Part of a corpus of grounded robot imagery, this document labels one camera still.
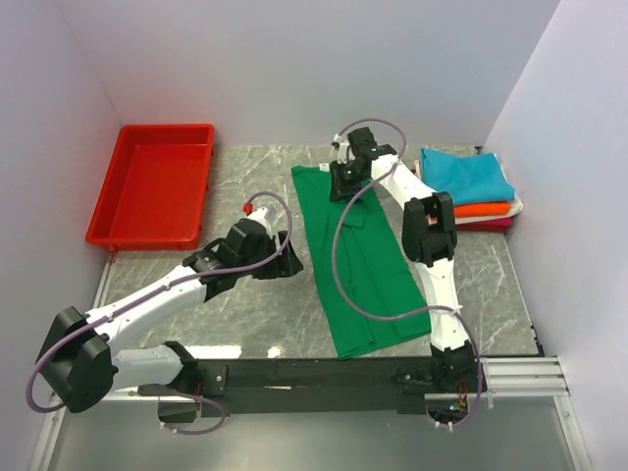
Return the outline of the green t shirt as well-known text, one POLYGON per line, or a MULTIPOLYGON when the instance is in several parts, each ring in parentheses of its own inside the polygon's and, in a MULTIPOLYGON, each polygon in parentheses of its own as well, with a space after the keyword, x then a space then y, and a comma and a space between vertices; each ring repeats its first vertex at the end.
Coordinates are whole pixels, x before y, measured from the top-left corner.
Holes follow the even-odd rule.
MULTIPOLYGON (((332 243, 346 204, 331 202, 331 177, 317 168, 291 169, 316 287, 340 359, 414 340, 431 332, 426 312, 383 322, 354 311, 340 295, 332 270, 332 243)), ((402 255, 384 209, 369 190, 350 209, 337 246, 340 281, 365 311, 391 317, 426 305, 402 255)))

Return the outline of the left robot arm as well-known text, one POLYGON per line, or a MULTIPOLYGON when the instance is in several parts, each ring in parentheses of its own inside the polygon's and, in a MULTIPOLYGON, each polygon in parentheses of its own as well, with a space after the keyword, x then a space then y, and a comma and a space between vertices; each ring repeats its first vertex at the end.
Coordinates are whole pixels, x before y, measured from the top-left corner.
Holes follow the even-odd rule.
POLYGON ((242 218, 226 236, 187 256, 153 284, 89 312, 74 306, 60 311, 38 353, 34 374, 73 413, 124 388, 154 385, 188 397, 205 392, 197 359, 179 342, 146 349, 131 349, 130 343, 158 322, 234 288, 241 278, 295 276, 303 266, 290 239, 290 230, 270 235, 261 222, 242 218))

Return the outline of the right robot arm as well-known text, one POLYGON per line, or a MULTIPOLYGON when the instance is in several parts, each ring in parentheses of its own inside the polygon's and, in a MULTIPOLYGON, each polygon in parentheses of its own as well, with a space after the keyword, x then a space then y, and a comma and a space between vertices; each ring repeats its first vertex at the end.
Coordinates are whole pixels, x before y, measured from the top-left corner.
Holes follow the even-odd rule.
POLYGON ((443 392, 481 382, 479 348, 461 316, 454 281, 457 233, 451 196, 423 183, 402 163, 402 151, 379 144, 369 128, 345 129, 332 140, 330 200, 345 200, 349 213, 358 198, 381 186, 403 210, 401 247, 414 263, 430 315, 431 371, 423 381, 443 392))

